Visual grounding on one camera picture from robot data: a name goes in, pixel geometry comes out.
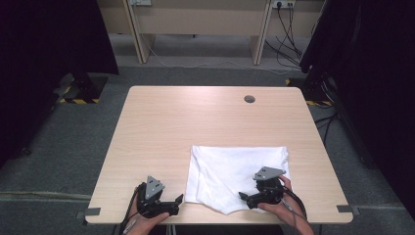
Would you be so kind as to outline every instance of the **desk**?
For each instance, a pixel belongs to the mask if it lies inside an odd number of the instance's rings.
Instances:
[[[146,63],[156,34],[246,35],[254,65],[262,52],[273,0],[152,0],[152,6],[131,6],[141,61]]]
[[[254,103],[245,102],[247,95]],[[120,223],[133,190],[148,175],[166,187],[162,201],[185,193],[192,145],[287,146],[294,191],[311,223],[347,223],[350,212],[301,92],[293,87],[135,86],[126,98],[86,216]],[[180,205],[164,223],[280,222],[270,213],[224,215],[203,205]]]

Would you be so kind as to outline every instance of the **white towel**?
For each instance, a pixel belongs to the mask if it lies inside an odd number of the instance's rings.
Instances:
[[[253,177],[263,166],[284,169],[290,178],[287,148],[193,146],[185,202],[224,214],[248,210],[239,192],[258,193]]]

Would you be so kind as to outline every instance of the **person's arm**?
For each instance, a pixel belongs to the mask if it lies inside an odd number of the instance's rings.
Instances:
[[[169,217],[168,212],[161,213],[156,217],[146,218],[137,211],[137,197],[132,203],[131,210],[128,214],[128,222],[126,227],[130,226],[134,221],[134,225],[130,227],[127,235],[148,235],[150,231],[159,223]]]
[[[291,181],[289,178],[281,175],[280,179],[284,182],[284,185],[287,188],[292,190]],[[287,206],[284,202],[280,202],[277,205],[261,203],[258,204],[258,207],[265,211],[275,213],[281,220],[295,227],[300,235],[313,235],[314,232],[305,219],[299,204],[287,194],[284,194],[283,200]]]

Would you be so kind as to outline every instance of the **power outlet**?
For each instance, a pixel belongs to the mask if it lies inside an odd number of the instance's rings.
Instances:
[[[151,6],[152,0],[128,0],[132,6]]]
[[[296,0],[275,0],[272,8],[278,8],[278,3],[281,3],[281,9],[294,8],[296,5]]]

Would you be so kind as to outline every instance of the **black cable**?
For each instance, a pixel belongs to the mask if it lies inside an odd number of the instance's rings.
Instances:
[[[287,37],[288,37],[288,40],[289,40],[289,41],[290,41],[290,43],[293,45],[293,42],[291,41],[291,38],[290,38],[290,33],[287,31],[287,29],[286,29],[286,27],[285,27],[285,24],[284,24],[284,22],[283,22],[283,19],[281,18],[280,11],[277,11],[277,13],[278,13],[278,18],[280,19],[281,25],[283,26],[284,31],[285,31],[285,33],[286,33],[286,37],[285,37],[285,38],[287,38]]]
[[[120,225],[120,228],[119,228],[119,234],[122,234],[122,232],[124,231],[125,225],[127,224],[128,220],[129,220],[129,219],[133,216],[133,215],[132,215],[132,216],[128,217],[128,214],[129,214],[129,212],[130,212],[130,210],[131,210],[131,206],[132,206],[132,204],[133,204],[133,202],[134,202],[134,199],[135,199],[135,197],[137,196],[137,194],[138,194],[138,187],[136,187],[136,188],[135,188],[134,193],[132,194],[132,197],[131,197],[130,203],[129,203],[129,205],[128,205],[127,212],[125,213],[124,220],[122,221],[122,223],[121,223],[121,225]]]
[[[329,89],[329,87],[327,86],[327,84],[326,84],[326,81],[325,80],[323,80],[322,82],[321,82],[321,85],[320,85],[320,87],[321,87],[321,89],[323,90],[323,92],[324,92],[324,94],[326,94],[326,97],[333,103],[333,104],[336,104],[336,102],[333,100],[333,98],[332,98],[332,91],[330,91],[330,89]]]
[[[321,122],[321,121],[326,120],[326,119],[330,119],[330,118],[332,118],[332,117],[333,117],[333,116],[335,116],[335,115],[336,115],[336,114],[333,114],[333,115],[328,116],[328,117],[322,117],[322,118],[320,118],[320,119],[315,120],[315,121],[314,121],[314,123],[315,123],[315,124],[317,124],[318,122]]]
[[[333,116],[330,117],[329,122],[327,123],[326,132],[324,133],[323,138],[323,145],[326,146],[326,139],[327,139],[327,133],[329,132],[330,124],[332,121],[337,117],[337,113],[335,113]]]
[[[326,126],[328,123],[329,123],[329,122],[324,123],[324,124],[322,124],[322,125],[320,125],[320,126],[317,126],[317,129],[321,129],[322,127]]]
[[[277,41],[278,41],[280,44],[282,44],[282,42],[281,42],[281,40],[278,38],[278,36],[276,36],[275,38],[277,38]],[[300,51],[299,49],[297,49],[297,51],[296,51],[296,49],[294,49],[294,48],[292,48],[292,47],[290,47],[290,46],[287,46],[286,44],[283,44],[283,46],[285,46],[287,49],[290,49],[290,50],[294,51],[295,53],[300,53],[300,54],[302,55],[302,51]]]
[[[294,215],[296,215],[296,216],[298,216],[298,217],[300,217],[300,218],[304,219],[304,221],[308,224],[308,226],[310,226],[310,227],[311,227],[311,224],[308,222],[308,220],[307,220],[307,219],[305,219],[304,217],[302,217],[302,216],[301,216],[301,214],[299,214],[299,213],[295,212],[294,210],[292,210],[291,212],[292,212]],[[295,227],[294,227],[294,229],[295,229],[295,234],[297,234],[297,227],[295,226]]]
[[[284,45],[285,47],[288,47],[289,49],[293,50],[296,53],[297,57],[300,58],[301,53],[300,53],[300,50],[297,49],[296,44],[294,42],[294,37],[293,37],[293,17],[294,17],[294,13],[292,11],[293,11],[293,9],[292,9],[292,7],[290,7],[290,26],[287,30],[286,27],[285,27],[285,24],[284,24],[284,22],[281,18],[280,8],[278,8],[278,11],[277,11],[278,12],[278,18],[280,19],[281,25],[283,26],[284,31],[286,33],[286,35],[285,35],[282,42],[277,37],[278,42],[280,42],[280,47],[278,48],[278,51],[281,51],[281,47]],[[293,45],[294,48],[291,48],[291,47],[285,45],[285,40],[286,39],[288,39],[290,41],[291,45]],[[278,64],[280,64],[282,66],[285,66],[285,65],[281,64],[280,61],[278,60],[278,54],[277,54],[277,62],[278,62]]]
[[[294,9],[291,4],[289,4],[289,13],[290,13],[290,26],[288,28],[289,32],[291,32],[291,43],[296,51],[297,57],[300,59],[300,53],[299,50],[296,47],[296,43],[294,42],[294,36],[293,36],[293,18],[294,18]]]
[[[294,235],[297,235],[297,219],[296,219],[296,213],[294,212],[294,210],[291,210],[291,212],[293,213],[293,218],[294,218]]]
[[[291,68],[294,68],[294,69],[299,69],[300,67],[299,67],[299,62],[297,62],[297,61],[295,61],[293,58],[291,58],[290,56],[288,56],[287,54],[285,54],[284,52],[281,52],[281,51],[279,51],[278,49],[276,49],[275,47],[273,47],[273,46],[271,46],[271,44],[269,44],[269,42],[267,41],[267,40],[265,40],[265,43],[273,50],[273,51],[275,51],[276,53],[277,53],[277,56],[278,55],[281,55],[282,57],[284,57],[285,59],[287,59],[289,62],[291,62],[291,63],[293,63],[296,67],[293,67],[293,66],[289,66],[289,65],[283,65],[283,64],[281,64],[280,63],[280,61],[278,60],[278,57],[277,57],[277,62],[278,62],[278,64],[280,64],[281,66],[285,66],[285,67],[291,67]]]
[[[297,202],[297,204],[300,206],[300,209],[302,211],[302,213],[304,214],[304,216],[298,214],[298,216],[300,216],[302,219],[304,219],[305,221],[307,221],[307,212],[305,210],[305,205],[302,202],[302,200],[299,198],[299,196],[297,196],[293,191],[291,191],[289,188],[284,186],[284,192],[290,196],[292,199],[294,199],[294,201]]]
[[[113,232],[111,233],[112,235],[115,234],[115,230],[116,230],[117,227],[118,227],[118,224],[114,225]]]

